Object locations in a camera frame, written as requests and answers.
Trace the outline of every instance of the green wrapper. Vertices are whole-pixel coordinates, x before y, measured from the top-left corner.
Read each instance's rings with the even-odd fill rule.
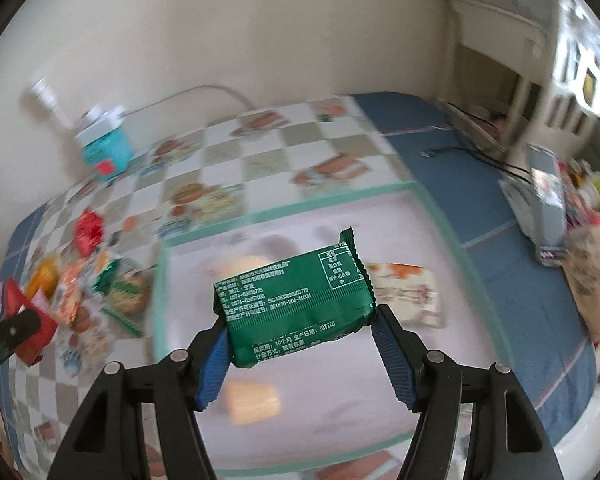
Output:
[[[215,285],[214,311],[225,316],[233,362],[247,368],[356,332],[376,302],[353,240],[245,272]]]

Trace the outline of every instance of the tablecloth food print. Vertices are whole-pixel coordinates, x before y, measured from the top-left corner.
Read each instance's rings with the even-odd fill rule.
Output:
[[[139,152],[115,181],[90,179],[51,200],[33,235],[20,285],[27,285],[46,254],[68,249],[85,208],[103,216],[105,240],[116,252],[149,269],[161,242],[173,235],[319,195],[410,178],[353,98],[250,112],[165,139]],[[135,337],[101,314],[97,303],[84,306],[84,330],[59,330],[40,364],[27,368],[16,358],[9,361],[14,409],[8,424],[16,429],[20,457],[34,478],[46,476],[102,365],[117,360],[136,367],[152,360],[150,315],[134,319],[144,331]],[[147,435],[148,444],[156,440],[157,435]]]

